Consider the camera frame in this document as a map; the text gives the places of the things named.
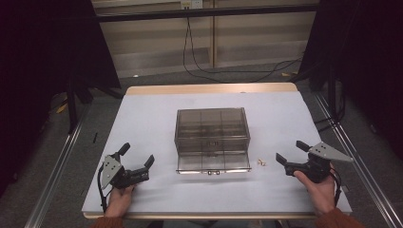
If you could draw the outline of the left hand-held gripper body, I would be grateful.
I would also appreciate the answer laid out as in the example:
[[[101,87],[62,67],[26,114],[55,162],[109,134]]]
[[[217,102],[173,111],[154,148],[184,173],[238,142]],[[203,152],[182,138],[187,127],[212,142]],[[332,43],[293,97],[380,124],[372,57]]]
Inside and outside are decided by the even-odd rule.
[[[121,164],[118,154],[105,157],[101,177],[102,189],[105,189],[109,184],[115,188],[124,189],[130,185],[148,180],[149,169],[144,165],[136,170],[128,170]]]

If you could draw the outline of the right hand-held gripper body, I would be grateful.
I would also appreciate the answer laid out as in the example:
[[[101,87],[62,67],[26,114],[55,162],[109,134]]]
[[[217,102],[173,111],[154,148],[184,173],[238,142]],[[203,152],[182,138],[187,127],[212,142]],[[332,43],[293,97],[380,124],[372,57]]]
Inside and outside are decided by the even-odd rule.
[[[284,166],[287,176],[293,176],[295,171],[300,171],[312,182],[320,183],[331,174],[331,161],[352,162],[354,160],[325,142],[311,146],[306,153],[308,154],[306,163],[287,161]]]

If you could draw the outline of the smoky clear plastic drawer box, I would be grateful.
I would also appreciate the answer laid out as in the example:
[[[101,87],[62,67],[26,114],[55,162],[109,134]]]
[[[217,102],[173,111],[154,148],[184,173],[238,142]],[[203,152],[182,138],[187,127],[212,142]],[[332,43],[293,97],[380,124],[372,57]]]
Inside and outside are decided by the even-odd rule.
[[[250,140],[243,107],[179,109],[174,139],[177,173],[250,172]]]

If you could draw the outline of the person's right hand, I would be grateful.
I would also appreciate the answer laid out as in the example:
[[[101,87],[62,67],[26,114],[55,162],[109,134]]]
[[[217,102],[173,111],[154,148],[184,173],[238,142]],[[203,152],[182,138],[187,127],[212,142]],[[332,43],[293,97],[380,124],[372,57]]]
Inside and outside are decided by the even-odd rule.
[[[309,193],[317,217],[321,217],[336,208],[335,181],[331,176],[328,176],[320,183],[312,182],[300,171],[295,171],[294,176],[305,186]]]

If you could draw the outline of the person's left hand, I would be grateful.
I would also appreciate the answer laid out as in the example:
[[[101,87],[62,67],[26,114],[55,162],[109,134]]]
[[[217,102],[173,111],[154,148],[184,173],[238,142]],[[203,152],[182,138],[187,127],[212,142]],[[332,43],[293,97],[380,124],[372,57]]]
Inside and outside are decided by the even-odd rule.
[[[130,185],[125,189],[113,188],[109,196],[109,205],[106,208],[107,218],[122,218],[132,202],[132,192],[135,188]]]

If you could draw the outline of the black metal stand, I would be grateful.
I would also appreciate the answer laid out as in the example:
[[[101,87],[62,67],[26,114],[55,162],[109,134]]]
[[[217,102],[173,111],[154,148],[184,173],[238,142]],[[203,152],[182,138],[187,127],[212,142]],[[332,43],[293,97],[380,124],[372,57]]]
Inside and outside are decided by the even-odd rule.
[[[71,76],[67,81],[67,107],[69,116],[69,131],[71,134],[76,128],[79,119],[76,110],[75,98],[83,104],[90,104],[93,100],[86,82],[76,76]]]
[[[327,122],[328,125],[320,128],[319,132],[336,127],[345,115],[346,98],[344,90],[342,86],[338,90],[336,82],[336,70],[328,64],[318,64],[317,69],[314,70],[309,79],[309,87],[312,91],[319,92],[325,89],[327,93],[325,102],[328,116],[315,121],[315,124]]]

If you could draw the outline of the black curtain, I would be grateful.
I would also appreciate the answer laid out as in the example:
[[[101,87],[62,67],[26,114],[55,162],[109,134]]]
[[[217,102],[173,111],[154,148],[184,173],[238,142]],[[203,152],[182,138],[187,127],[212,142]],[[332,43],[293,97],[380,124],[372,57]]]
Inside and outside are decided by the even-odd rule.
[[[91,0],[0,0],[0,197],[25,166],[54,95],[120,82]]]
[[[403,161],[403,0],[319,0],[297,77],[331,76]]]

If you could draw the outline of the black horizontal bar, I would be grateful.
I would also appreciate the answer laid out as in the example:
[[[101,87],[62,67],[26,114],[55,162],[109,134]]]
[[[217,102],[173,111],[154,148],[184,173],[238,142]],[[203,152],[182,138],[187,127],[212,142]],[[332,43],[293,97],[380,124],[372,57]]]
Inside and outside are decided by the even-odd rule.
[[[99,23],[143,21],[160,19],[178,19],[211,16],[233,16],[248,14],[292,13],[317,11],[319,4],[279,5],[264,7],[217,8],[217,9],[178,9],[166,11],[98,14],[95,20]]]

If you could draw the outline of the metal floor rail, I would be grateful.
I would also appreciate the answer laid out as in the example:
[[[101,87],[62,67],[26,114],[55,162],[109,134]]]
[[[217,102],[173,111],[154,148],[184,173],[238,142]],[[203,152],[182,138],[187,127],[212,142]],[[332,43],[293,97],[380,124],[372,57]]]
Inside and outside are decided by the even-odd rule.
[[[317,103],[322,110],[324,116],[328,119],[330,127],[336,134],[336,137],[341,143],[344,151],[353,158],[353,167],[355,168],[356,173],[363,182],[363,185],[371,196],[381,216],[386,221],[388,227],[403,228],[403,221],[400,219],[400,217],[394,210],[393,205],[374,179],[365,162],[360,157],[354,144],[348,137],[348,134],[345,132],[342,125],[332,118],[330,107],[326,99],[320,93],[315,93],[314,97],[317,100]]]
[[[49,206],[58,187],[63,172],[66,169],[67,162],[71,152],[80,136],[83,123],[86,119],[87,113],[90,110],[90,104],[85,104],[82,114],[78,120],[77,125],[73,128],[72,132],[68,134],[63,149],[60,152],[57,162],[55,163],[48,181],[36,201],[33,210],[29,215],[24,228],[41,228],[43,220],[48,212]]]

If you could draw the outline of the white wall power outlet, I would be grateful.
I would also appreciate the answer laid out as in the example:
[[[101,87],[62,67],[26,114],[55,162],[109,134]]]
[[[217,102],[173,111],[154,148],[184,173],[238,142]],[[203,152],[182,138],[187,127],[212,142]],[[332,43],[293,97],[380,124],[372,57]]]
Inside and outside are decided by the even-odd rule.
[[[181,0],[183,10],[200,10],[203,8],[202,0]]]

